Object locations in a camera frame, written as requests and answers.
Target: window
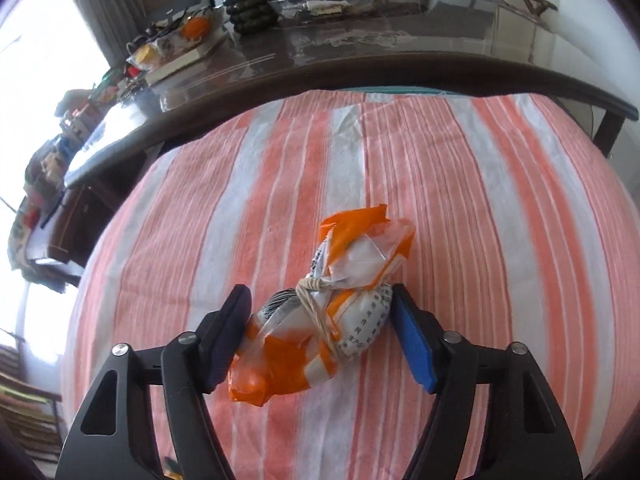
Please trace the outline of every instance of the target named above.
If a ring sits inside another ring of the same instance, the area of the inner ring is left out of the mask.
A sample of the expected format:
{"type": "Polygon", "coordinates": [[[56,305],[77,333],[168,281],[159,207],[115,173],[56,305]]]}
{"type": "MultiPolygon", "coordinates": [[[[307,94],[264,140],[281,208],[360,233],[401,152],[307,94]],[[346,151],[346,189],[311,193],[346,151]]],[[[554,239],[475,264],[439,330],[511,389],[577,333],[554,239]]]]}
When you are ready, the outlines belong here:
{"type": "MultiPolygon", "coordinates": [[[[17,208],[24,197],[24,169],[47,139],[60,132],[56,105],[67,90],[90,89],[108,64],[73,0],[22,0],[0,28],[0,196],[17,208]]],[[[13,213],[0,203],[0,236],[7,240],[13,213]]],[[[24,336],[50,358],[64,348],[76,290],[60,296],[25,284],[0,257],[4,305],[0,328],[12,332],[26,301],[24,336]]]]}

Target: black vase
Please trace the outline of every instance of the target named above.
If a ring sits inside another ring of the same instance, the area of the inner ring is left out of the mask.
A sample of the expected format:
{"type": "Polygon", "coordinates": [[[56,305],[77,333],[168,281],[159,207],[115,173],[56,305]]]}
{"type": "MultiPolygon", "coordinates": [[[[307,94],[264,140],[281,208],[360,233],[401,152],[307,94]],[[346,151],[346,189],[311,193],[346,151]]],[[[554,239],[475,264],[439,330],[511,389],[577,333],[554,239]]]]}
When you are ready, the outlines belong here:
{"type": "Polygon", "coordinates": [[[269,0],[222,0],[234,30],[243,36],[275,25],[278,13],[269,0]]]}

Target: orange and white striped towel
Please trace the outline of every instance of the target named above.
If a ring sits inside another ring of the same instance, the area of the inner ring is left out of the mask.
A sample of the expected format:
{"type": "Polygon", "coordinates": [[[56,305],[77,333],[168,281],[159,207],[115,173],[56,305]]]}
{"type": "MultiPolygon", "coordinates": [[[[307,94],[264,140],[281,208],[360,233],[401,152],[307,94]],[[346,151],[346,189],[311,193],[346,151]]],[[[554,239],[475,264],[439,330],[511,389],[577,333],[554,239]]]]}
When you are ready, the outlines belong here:
{"type": "MultiPolygon", "coordinates": [[[[316,227],[388,204],[417,228],[397,276],[446,330],[525,342],[585,472],[640,399],[640,220],[598,150],[549,99],[313,91],[263,105],[163,156],[102,236],[63,367],[73,416],[113,344],[167,343],[235,283],[254,309],[306,273],[316,227]]],[[[153,391],[161,454],[171,453],[153,391]]],[[[459,476],[472,472],[478,388],[459,476]]],[[[238,479],[401,478],[432,397],[390,327],[332,380],[262,408],[208,399],[238,479]]]]}

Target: plastic bag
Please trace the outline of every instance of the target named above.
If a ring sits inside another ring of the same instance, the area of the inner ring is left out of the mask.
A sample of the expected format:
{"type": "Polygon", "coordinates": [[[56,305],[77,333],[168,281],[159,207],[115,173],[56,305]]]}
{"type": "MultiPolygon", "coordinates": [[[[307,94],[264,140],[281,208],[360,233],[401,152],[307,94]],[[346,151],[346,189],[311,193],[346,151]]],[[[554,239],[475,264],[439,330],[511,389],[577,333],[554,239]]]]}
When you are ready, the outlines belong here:
{"type": "Polygon", "coordinates": [[[262,406],[329,379],[365,350],[388,317],[385,278],[408,258],[414,226],[386,218],[386,205],[322,222],[311,271],[253,314],[229,370],[229,394],[262,406]]]}

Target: metal screw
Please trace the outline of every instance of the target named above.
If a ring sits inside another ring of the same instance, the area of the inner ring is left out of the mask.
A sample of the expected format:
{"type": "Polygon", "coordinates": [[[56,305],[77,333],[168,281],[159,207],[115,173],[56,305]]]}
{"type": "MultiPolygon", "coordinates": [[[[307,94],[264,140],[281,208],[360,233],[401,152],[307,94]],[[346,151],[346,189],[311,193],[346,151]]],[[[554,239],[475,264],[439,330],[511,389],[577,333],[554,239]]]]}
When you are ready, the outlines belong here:
{"type": "Polygon", "coordinates": [[[462,341],[462,336],[453,330],[444,333],[444,341],[451,344],[457,344],[462,341]]]}
{"type": "Polygon", "coordinates": [[[196,341],[197,338],[198,336],[196,336],[195,332],[182,332],[178,336],[178,343],[180,343],[181,345],[190,345],[191,343],[196,341]]]}
{"type": "Polygon", "coordinates": [[[125,343],[119,343],[111,349],[113,355],[121,356],[129,351],[129,345],[125,343]]]}
{"type": "Polygon", "coordinates": [[[529,349],[524,343],[516,341],[515,343],[511,343],[511,351],[517,355],[524,355],[529,352],[529,349]]]}

